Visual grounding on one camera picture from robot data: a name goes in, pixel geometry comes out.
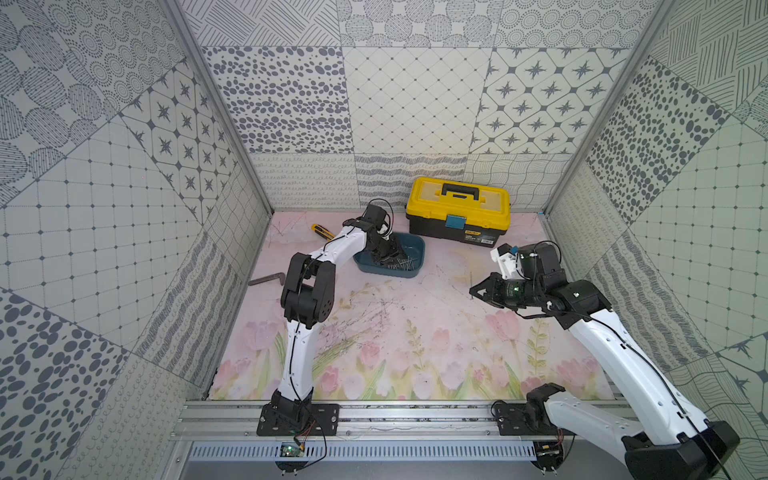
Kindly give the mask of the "steel nail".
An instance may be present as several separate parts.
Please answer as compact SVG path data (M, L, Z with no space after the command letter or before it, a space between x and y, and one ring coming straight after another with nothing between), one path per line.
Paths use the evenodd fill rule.
M398 259L398 269L399 270L405 270L409 271L412 269L413 260L410 257L405 258L399 258Z

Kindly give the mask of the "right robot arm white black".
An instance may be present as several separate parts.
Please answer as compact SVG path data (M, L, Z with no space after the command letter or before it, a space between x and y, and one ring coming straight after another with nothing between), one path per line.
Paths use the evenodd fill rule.
M635 479L711 479L740 444L734 428L711 420L658 369L624 327L607 297L587 280L569 281L552 241L492 249L496 272L469 293L513 312L553 318L595 358L636 418L628 421L544 383L526 395L535 432L571 433L620 461Z

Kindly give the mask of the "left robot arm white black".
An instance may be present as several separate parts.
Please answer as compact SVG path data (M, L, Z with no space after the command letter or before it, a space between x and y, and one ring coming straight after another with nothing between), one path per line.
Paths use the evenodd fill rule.
M336 268L364 251L384 264L405 260L393 227L391 206L370 203L360 216L345 220L340 232L322 247L309 254L296 253L290 260L280 297L288 348L270 405L294 429L303 429L311 421L313 359L322 324L334 306Z

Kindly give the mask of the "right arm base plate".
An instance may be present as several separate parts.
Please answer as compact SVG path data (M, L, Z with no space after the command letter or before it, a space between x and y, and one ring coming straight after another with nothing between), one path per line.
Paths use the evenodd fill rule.
M491 404L490 413L500 436L574 435L569 430L547 425L542 421L531 420L526 411L526 405L522 403L507 403L503 400L496 400Z

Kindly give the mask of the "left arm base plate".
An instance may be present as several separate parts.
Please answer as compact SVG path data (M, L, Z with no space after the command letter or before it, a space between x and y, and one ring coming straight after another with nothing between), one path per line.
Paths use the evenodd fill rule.
M268 403L262 407L257 428L260 437L312 435L335 436L339 404Z

